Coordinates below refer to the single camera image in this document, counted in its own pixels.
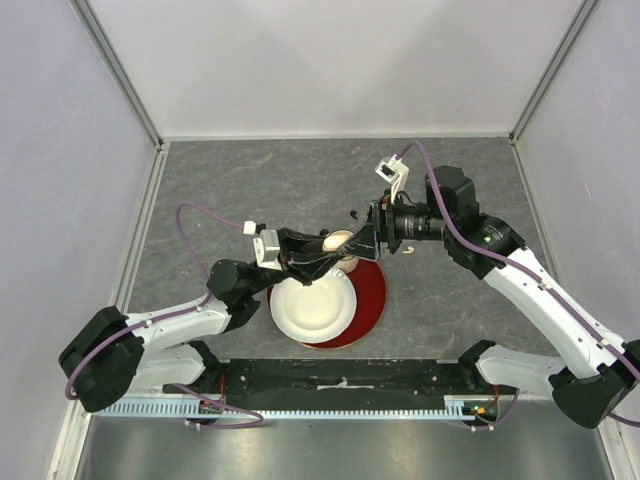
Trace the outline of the pink earbud charging case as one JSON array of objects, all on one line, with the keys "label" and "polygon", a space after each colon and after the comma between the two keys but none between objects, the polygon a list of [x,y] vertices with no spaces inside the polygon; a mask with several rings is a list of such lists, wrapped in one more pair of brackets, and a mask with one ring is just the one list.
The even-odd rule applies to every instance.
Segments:
[{"label": "pink earbud charging case", "polygon": [[323,252],[336,252],[340,247],[345,244],[351,237],[353,232],[350,230],[336,230],[329,233],[322,242]]}]

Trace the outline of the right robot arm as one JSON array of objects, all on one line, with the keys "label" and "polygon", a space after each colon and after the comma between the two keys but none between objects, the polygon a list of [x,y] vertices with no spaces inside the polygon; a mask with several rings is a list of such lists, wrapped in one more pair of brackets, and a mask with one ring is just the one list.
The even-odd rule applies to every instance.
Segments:
[{"label": "right robot arm", "polygon": [[376,168],[389,183],[371,202],[364,225],[347,247],[375,260],[404,241],[440,241],[461,267],[507,298],[553,345],[554,357],[518,352],[482,340],[459,359],[458,381],[477,394],[504,385],[551,398],[578,425],[597,427],[639,383],[639,343],[606,328],[548,274],[505,221],[480,210],[475,185],[458,167],[426,177],[426,200],[403,189],[408,176],[388,159]]}]

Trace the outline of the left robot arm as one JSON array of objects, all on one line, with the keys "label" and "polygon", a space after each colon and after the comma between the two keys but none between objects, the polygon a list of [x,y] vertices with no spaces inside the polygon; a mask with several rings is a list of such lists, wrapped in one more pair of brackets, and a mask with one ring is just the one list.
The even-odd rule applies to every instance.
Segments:
[{"label": "left robot arm", "polygon": [[201,337],[245,326],[262,291],[270,291],[272,318],[291,339],[315,344],[339,337],[357,310],[342,267],[357,262],[346,250],[352,237],[348,230],[311,236],[264,229],[253,238],[254,260],[217,261],[196,300],[147,313],[99,310],[59,357],[66,398],[95,413],[127,394],[166,385],[211,392],[220,371]]}]

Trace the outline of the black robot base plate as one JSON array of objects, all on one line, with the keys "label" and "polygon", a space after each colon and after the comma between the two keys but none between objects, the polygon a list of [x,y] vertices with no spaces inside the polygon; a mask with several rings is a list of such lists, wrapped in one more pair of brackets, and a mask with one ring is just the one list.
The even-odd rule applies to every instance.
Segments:
[{"label": "black robot base plate", "polygon": [[227,396],[346,387],[428,395],[470,395],[493,390],[475,367],[431,359],[232,359],[221,361],[208,371],[207,380]]}]

